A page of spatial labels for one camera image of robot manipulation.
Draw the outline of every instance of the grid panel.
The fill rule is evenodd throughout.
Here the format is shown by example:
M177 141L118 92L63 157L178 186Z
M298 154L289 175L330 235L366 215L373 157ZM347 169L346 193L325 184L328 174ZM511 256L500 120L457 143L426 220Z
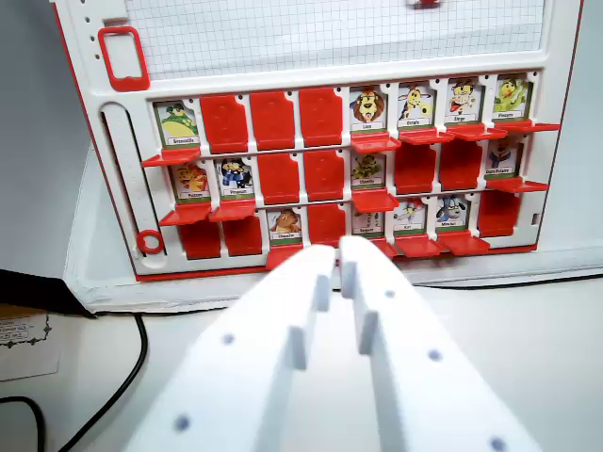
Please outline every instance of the grid panel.
M152 79L537 50L545 0L126 0Z

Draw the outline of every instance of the red clip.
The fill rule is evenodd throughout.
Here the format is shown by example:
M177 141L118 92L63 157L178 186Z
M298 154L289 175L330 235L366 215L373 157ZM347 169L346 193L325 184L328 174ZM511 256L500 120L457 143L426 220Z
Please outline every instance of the red clip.
M117 78L111 68L111 60L109 59L109 53L106 50L105 35L128 35L131 34L134 37L134 45L136 47L136 53L139 56L140 66L140 77L124 77ZM101 28L98 32L98 41L101 44L101 52L103 53L103 59L105 60L106 73L109 76L109 83L111 87L116 91L144 91L151 86L151 80L149 79L149 72L147 71L147 64L144 61L144 53L142 52L142 45L140 44L140 36L136 28L132 26L109 26Z

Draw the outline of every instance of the character card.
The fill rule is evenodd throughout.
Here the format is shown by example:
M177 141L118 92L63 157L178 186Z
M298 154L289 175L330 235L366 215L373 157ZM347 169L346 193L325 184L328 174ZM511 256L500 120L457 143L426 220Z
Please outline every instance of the character card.
M383 212L363 214L351 208L351 233L362 237L382 237L385 218Z
M385 155L350 151L350 160L352 190L385 186Z
M352 134L384 132L387 129L387 96L379 87L350 89Z
M394 235L425 233L426 214L427 205L419 198L400 202L394 209Z
M178 203L211 201L207 173L196 163L170 167L171 186Z
M530 113L531 86L524 74L499 75L492 121L521 121Z
M448 81L445 125L480 122L482 88L477 77L451 78Z
M420 129L433 125L434 106L435 91L428 82L400 84L398 128Z
M153 109L164 148L189 148L199 144L195 112L182 101L155 102Z
M266 215L272 246L302 242L302 219L293 209L268 211Z
M246 200L255 197L252 167L245 165L242 158L218 159L216 171L222 200Z
M522 151L523 143L513 141L508 137L490 141L484 177L486 179L503 179L516 176L519 172Z
M437 200L435 231L463 231L468 227L470 202L463 196L446 196Z

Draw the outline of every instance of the red flap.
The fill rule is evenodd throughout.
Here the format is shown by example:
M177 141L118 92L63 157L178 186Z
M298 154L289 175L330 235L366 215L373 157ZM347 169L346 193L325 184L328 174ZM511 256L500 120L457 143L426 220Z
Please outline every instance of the red flap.
M387 132L378 134L362 134L351 137L351 147L357 153L380 153L383 151L394 151L400 146L400 142L389 136Z
M448 143L454 139L453 134L447 132L438 133L435 127L430 129L418 129L409 131L400 131L399 140L403 143L421 145L434 143Z
M513 193L484 191L481 193L478 229L482 237L513 235L519 217L521 199Z
M532 191L547 191L548 184L524 181L522 177L509 177L507 179L490 179L486 187L507 193L530 193Z
M250 94L253 134L257 149L287 149L295 147L293 103L282 91Z
M333 88L300 89L301 134L306 146L341 144L341 98Z
M387 240L385 240L384 237L369 238L369 240L390 259L398 254L396 249L391 244L387 243Z
M214 222L244 219L255 213L255 200L222 201L220 206L209 214L209 220Z
M211 210L210 202L191 202L187 204L176 204L174 210L169 212L165 218L159 221L159 226L180 226L193 224L204 220Z
M437 243L455 256L485 254L490 250L488 242L472 236L469 231L438 234Z
M309 201L343 198L344 160L338 151L306 151L303 153L305 189Z
M454 125L448 127L446 132L464 141L480 141L481 139L500 139L508 135L506 130L491 128L486 129L483 124Z
M310 242L337 248L346 234L346 213L336 203L308 205L307 213Z
M262 253L260 218L247 217L226 221L222 224L222 229L229 255L247 256Z
M442 145L440 182L442 190L465 190L478 186L481 166L481 147L455 139Z
M399 201L387 192L387 188L356 190L351 192L351 200L358 212L389 212L399 205Z
M266 204L285 204L300 201L298 162L288 153L259 155L257 167Z
M246 153L245 106L234 95L200 98L205 136L211 153Z
M506 130L510 134L531 134L532 132L548 132L561 128L559 124L534 123L531 120L497 122L497 129Z
M301 250L303 250L303 244L301 243L296 243L293 245L280 245L278 247L271 248L268 253L266 268L270 270L276 268L293 254Z
M179 226L180 241L188 259L220 257L220 232L218 223L197 221Z
M436 152L429 144L403 143L396 151L394 180L398 194L432 191Z
M444 250L427 234L396 237L396 245L406 257L433 257Z
M170 165L184 165L194 162L201 156L199 146L186 149L162 149L161 155L156 155L142 162L147 167L167 167Z

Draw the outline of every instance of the red ring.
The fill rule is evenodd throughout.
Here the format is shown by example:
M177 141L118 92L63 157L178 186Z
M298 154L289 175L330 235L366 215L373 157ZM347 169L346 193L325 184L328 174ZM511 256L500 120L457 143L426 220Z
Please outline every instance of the red ring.
M145 243L145 237L154 237L159 242L157 248L149 248ZM146 231L142 231L136 237L136 244L139 246L139 249L142 252L146 252L147 254L158 254L165 248L165 244L163 243L163 237L157 231L153 231L151 229L147 229Z

